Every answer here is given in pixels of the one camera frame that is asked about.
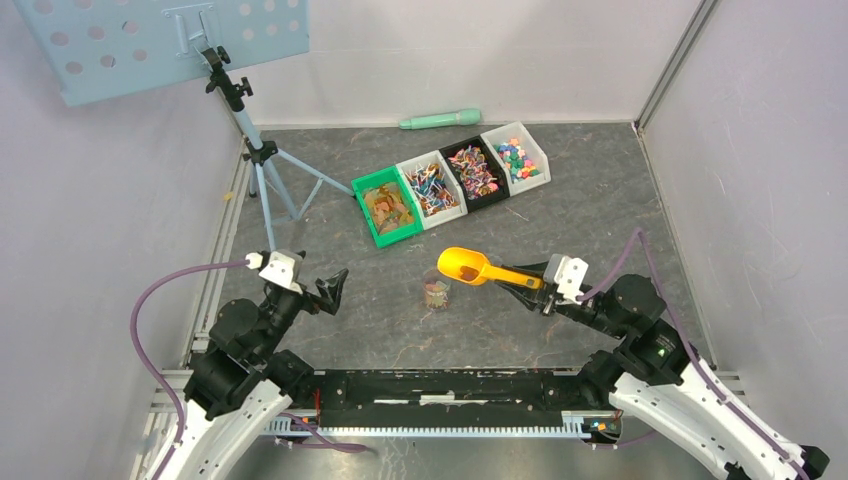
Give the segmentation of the yellow plastic scoop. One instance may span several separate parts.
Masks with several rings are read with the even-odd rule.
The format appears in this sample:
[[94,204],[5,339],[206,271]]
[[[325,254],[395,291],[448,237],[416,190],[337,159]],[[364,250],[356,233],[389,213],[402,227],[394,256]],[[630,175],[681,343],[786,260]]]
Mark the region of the yellow plastic scoop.
[[495,266],[483,253],[463,247],[445,249],[438,257],[437,269],[441,274],[471,286],[492,281],[533,290],[543,286],[543,280],[538,277]]

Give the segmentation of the clear plastic jar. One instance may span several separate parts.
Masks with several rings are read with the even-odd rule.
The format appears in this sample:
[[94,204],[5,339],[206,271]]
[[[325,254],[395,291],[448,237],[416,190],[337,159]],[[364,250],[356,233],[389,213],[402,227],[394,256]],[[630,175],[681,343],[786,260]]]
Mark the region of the clear plastic jar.
[[424,304],[431,310],[449,306],[451,280],[438,269],[431,268],[423,276]]

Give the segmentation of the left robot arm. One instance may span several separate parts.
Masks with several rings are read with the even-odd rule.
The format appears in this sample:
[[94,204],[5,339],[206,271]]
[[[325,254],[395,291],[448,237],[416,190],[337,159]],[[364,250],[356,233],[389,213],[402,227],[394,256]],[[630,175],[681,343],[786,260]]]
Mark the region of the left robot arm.
[[337,313],[347,276],[342,269],[318,279],[315,292],[296,281],[287,286],[266,281],[261,303],[236,299],[224,305],[206,351],[191,360],[191,375],[180,392],[141,347],[136,349],[177,414],[173,438],[155,460],[150,478],[227,475],[271,418],[312,399],[314,368],[278,346],[300,314]]

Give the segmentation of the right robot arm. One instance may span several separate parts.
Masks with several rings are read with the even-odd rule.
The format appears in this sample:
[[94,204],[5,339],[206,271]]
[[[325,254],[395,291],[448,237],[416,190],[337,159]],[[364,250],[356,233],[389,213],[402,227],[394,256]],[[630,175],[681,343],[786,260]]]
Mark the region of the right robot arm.
[[686,451],[717,479],[819,479],[830,464],[819,447],[770,427],[663,319],[668,305],[648,277],[622,275],[606,289],[584,283],[587,264],[555,255],[509,268],[498,286],[528,310],[562,315],[618,340],[578,374],[580,400],[638,418]]

